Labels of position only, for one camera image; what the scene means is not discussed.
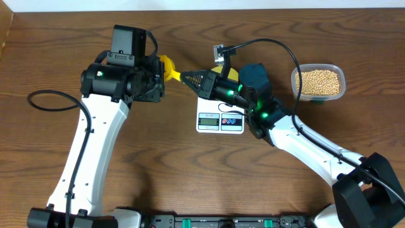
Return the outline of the yellow measuring scoop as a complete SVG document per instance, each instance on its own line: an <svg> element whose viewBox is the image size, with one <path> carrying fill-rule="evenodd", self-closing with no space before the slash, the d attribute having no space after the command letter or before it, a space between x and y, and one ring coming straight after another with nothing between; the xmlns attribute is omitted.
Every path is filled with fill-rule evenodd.
<svg viewBox="0 0 405 228"><path fill-rule="evenodd" d="M169 80L177 80L181 81L180 79L180 72L176 71L175 69L175 64L172 59L167 57L167 55L159 55L160 62L164 63L165 69L164 69L164 80L169 81Z"/></svg>

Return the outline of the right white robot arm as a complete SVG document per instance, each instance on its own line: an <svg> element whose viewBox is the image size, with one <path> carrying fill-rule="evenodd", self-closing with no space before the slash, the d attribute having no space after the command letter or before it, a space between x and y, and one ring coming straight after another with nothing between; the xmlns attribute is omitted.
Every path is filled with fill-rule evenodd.
<svg viewBox="0 0 405 228"><path fill-rule="evenodd" d="M200 98L246 111L250 131L316 172L334 203L311 218L312 227L393 227L404 219L404 191L388 160L339 147L305 125L273 97L261 64L244 66L237 81L212 70L182 72L180 80Z"/></svg>

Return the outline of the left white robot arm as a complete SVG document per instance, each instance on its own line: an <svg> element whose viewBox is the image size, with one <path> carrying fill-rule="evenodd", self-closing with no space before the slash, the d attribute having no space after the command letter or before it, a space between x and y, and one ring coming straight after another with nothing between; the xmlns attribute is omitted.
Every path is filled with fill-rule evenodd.
<svg viewBox="0 0 405 228"><path fill-rule="evenodd" d="M172 69L165 55L150 62L107 64L98 58L82 74L75 137L61 178L45 209L32 208L28 227L142 227L142 214L130 207L103 213L103 191L118 133L132 102L157 103Z"/></svg>

